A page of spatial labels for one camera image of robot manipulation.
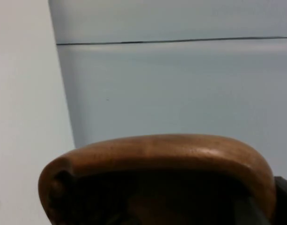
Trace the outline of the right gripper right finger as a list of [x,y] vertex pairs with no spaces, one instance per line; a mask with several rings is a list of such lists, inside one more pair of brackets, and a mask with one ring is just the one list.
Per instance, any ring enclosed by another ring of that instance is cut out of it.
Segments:
[[281,176],[275,176],[276,208],[272,225],[287,225],[287,180]]

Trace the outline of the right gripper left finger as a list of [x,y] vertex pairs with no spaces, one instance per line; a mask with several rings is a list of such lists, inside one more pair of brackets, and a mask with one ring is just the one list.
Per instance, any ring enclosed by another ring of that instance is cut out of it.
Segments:
[[251,197],[240,197],[236,200],[237,225],[269,225],[268,219]]

